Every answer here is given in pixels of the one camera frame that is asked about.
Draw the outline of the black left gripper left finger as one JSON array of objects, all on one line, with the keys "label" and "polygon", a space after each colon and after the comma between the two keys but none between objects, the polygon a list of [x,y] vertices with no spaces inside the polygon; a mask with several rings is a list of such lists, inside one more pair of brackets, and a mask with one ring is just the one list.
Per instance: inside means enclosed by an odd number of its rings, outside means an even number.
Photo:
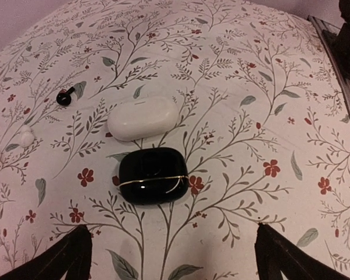
[{"label": "black left gripper left finger", "polygon": [[92,236],[78,225],[44,253],[1,275],[0,279],[89,279]]}]

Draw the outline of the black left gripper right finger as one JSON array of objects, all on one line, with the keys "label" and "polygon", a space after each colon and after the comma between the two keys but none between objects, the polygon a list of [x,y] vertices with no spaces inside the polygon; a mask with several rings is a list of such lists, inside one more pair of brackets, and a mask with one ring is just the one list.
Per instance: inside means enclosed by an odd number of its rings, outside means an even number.
[{"label": "black left gripper right finger", "polygon": [[255,241],[258,277],[263,280],[349,278],[307,255],[270,225],[260,223]]}]

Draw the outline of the black earbuds charging case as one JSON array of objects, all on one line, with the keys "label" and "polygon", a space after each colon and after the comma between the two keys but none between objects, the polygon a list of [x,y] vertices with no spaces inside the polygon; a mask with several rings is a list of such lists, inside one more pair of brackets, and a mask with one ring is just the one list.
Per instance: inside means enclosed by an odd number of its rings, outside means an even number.
[{"label": "black earbuds charging case", "polygon": [[176,149],[141,149],[119,165],[120,194],[135,205],[156,205],[182,198],[189,189],[188,170]]}]

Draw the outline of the black wireless earbud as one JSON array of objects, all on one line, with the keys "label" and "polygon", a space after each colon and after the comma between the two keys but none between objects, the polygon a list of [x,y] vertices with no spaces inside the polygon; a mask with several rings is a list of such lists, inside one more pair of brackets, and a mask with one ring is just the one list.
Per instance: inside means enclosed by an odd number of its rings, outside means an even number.
[{"label": "black wireless earbud", "polygon": [[56,102],[60,106],[69,106],[72,102],[71,94],[73,94],[74,91],[75,91],[74,87],[70,87],[68,90],[64,92],[60,91],[56,96]]}]

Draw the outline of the white earbuds charging case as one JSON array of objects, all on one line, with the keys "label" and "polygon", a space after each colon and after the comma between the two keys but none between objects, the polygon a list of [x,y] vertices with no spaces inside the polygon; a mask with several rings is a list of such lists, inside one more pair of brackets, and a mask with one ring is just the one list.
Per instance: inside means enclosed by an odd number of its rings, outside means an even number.
[{"label": "white earbuds charging case", "polygon": [[107,119],[107,127],[116,140],[129,142],[164,134],[175,126],[178,114],[176,104],[170,99],[146,97],[114,108]]}]

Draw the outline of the floral patterned table mat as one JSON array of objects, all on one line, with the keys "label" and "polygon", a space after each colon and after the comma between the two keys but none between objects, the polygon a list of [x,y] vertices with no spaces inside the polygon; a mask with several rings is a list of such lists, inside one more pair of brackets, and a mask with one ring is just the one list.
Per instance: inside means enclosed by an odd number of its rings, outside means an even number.
[{"label": "floral patterned table mat", "polygon": [[[176,104],[175,126],[116,140],[110,112],[154,96]],[[188,191],[130,204],[121,161],[161,147],[183,155]],[[0,51],[0,151],[0,276],[85,225],[90,279],[257,279],[266,223],[350,277],[349,112],[315,27],[290,13],[68,2]]]}]

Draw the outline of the right aluminium table rail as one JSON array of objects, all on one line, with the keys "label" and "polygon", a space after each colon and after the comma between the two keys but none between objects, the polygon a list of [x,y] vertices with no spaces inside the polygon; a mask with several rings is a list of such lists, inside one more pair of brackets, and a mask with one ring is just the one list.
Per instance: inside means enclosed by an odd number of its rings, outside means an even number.
[{"label": "right aluminium table rail", "polygon": [[344,94],[346,100],[346,107],[350,115],[350,79],[343,72],[343,69],[340,66],[339,59],[333,49],[333,42],[340,32],[341,28],[334,26],[328,22],[325,22],[317,17],[309,16],[307,18],[315,27],[316,32],[330,58],[330,61],[334,67],[336,77],[338,79],[341,90]]}]

